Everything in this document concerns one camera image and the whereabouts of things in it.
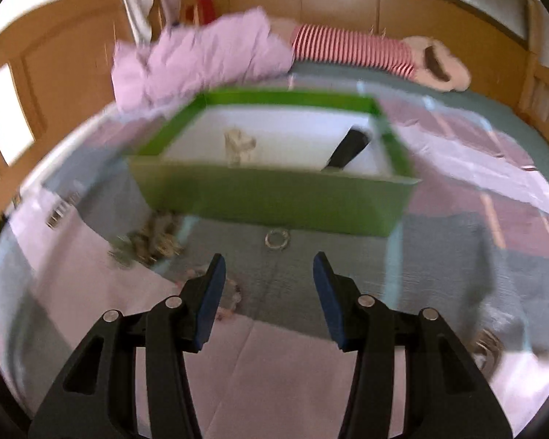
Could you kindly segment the white wrist watch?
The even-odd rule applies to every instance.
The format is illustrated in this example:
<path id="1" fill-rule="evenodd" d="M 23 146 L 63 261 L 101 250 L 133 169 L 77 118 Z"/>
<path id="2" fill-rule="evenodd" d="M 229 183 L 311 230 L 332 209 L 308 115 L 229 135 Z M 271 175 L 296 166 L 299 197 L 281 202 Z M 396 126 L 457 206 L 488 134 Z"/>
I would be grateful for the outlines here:
<path id="1" fill-rule="evenodd" d="M 257 140 L 238 128 L 224 133 L 226 162 L 231 166 L 252 162 Z"/>

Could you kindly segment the green cardboard box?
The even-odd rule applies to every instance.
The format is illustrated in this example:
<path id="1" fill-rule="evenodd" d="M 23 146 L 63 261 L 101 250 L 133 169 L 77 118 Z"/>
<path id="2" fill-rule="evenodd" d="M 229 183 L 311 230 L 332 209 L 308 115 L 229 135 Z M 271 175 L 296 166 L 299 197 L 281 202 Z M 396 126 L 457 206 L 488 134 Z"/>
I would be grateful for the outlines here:
<path id="1" fill-rule="evenodd" d="M 226 162 L 224 133 L 257 140 L 252 162 Z M 346 133 L 371 141 L 345 169 L 323 170 Z M 196 95 L 128 160 L 150 207 L 243 224 L 386 237 L 418 184 L 375 98 L 220 89 Z"/>

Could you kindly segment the plaid bed sheet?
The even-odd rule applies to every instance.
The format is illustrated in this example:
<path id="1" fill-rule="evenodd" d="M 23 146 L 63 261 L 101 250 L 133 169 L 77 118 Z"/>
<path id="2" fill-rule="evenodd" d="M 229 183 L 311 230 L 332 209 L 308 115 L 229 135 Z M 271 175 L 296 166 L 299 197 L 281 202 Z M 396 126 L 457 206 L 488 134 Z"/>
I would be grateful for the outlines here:
<path id="1" fill-rule="evenodd" d="M 442 312 L 463 342 L 502 344 L 493 387 L 514 431 L 549 396 L 549 181 L 482 115 L 376 82 L 295 74 L 269 81 L 376 97 L 419 183 L 386 238 L 290 230 L 281 251 L 266 226 L 186 216 L 184 251 L 156 267 L 124 238 L 149 204 L 128 151 L 181 107 L 108 109 L 78 130 L 28 190 L 0 236 L 0 367 L 33 412 L 96 317 L 138 313 L 177 292 L 214 251 L 229 266 L 227 304 L 207 352 L 189 361 L 202 431 L 211 438 L 329 438 L 339 430 L 352 355 L 341 355 L 316 305 L 308 260 L 326 252 L 360 288 L 411 313 Z"/>

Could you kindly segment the green mattress cover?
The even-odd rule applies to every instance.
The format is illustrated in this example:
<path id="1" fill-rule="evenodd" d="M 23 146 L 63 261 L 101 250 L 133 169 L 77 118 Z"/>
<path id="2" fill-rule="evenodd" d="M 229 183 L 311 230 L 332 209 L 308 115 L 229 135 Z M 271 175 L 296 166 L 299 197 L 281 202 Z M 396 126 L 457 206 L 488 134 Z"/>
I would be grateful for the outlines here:
<path id="1" fill-rule="evenodd" d="M 442 93 L 428 89 L 400 77 L 376 70 L 356 67 L 343 67 L 334 64 L 296 63 L 294 72 L 301 75 L 348 78 L 364 82 L 376 82 L 392 89 L 401 89 L 416 95 L 434 97 L 445 105 L 476 112 L 485 117 L 493 126 L 511 137 L 533 158 L 535 165 L 549 181 L 549 143 L 542 135 L 519 118 L 513 110 L 500 102 L 489 99 L 473 91 L 462 93 Z"/>

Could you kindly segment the striped plush doll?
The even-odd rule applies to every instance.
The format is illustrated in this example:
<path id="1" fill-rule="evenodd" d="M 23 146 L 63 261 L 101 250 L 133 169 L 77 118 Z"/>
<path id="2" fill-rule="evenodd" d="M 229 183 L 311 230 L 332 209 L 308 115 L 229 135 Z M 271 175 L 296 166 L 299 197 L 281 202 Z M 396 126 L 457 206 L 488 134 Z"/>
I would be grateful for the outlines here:
<path id="1" fill-rule="evenodd" d="M 273 33 L 290 44 L 297 60 L 382 70 L 439 92 L 463 92 L 471 85 L 466 65 L 432 38 L 392 39 L 284 18 L 269 22 Z"/>

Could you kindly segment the wooden headboard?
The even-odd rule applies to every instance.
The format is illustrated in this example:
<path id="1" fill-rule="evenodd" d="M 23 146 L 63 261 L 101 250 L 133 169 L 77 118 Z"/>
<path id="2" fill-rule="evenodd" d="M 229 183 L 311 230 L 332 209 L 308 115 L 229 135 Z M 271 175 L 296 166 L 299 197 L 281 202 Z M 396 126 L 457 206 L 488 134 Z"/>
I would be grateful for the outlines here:
<path id="1" fill-rule="evenodd" d="M 113 101 L 114 45 L 129 39 L 123 0 L 55 0 L 0 33 L 0 68 L 34 138 L 12 164 L 0 152 L 0 213 L 59 142 Z"/>

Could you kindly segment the wooden footboard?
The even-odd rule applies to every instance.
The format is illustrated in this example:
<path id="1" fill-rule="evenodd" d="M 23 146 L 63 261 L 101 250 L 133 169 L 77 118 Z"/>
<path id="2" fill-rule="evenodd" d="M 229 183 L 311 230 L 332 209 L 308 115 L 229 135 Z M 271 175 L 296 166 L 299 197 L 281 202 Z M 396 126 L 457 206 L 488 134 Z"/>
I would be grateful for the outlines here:
<path id="1" fill-rule="evenodd" d="M 517 112 L 549 143 L 549 11 L 527 0 L 528 57 Z"/>

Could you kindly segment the red cloth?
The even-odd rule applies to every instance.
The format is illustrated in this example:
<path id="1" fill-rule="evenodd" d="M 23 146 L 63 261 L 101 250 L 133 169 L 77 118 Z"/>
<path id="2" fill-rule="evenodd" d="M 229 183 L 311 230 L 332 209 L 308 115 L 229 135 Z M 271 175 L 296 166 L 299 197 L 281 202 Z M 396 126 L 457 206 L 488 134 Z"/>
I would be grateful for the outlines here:
<path id="1" fill-rule="evenodd" d="M 196 10 L 200 26 L 211 24 L 217 19 L 213 0 L 196 0 Z"/>

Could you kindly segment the hanging grey clothes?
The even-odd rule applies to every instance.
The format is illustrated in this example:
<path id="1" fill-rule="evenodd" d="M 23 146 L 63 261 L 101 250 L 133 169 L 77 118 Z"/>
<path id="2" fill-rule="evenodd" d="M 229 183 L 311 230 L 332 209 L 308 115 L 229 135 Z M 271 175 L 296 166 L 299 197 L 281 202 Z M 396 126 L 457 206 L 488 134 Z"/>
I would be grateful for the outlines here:
<path id="1" fill-rule="evenodd" d="M 123 3 L 137 46 L 148 45 L 163 28 L 179 19 L 181 0 L 123 0 Z"/>

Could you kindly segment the wooden wall cabinet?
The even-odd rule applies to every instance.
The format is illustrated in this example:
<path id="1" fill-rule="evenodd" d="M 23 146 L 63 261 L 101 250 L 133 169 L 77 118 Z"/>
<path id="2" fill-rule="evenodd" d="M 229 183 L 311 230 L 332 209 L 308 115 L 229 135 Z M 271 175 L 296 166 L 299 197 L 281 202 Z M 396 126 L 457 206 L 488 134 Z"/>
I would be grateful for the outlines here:
<path id="1" fill-rule="evenodd" d="M 519 103 L 527 68 L 524 40 L 486 13 L 456 0 L 213 0 L 218 14 L 261 6 L 273 17 L 373 32 L 431 37 L 472 74 L 472 91 L 510 107 Z"/>

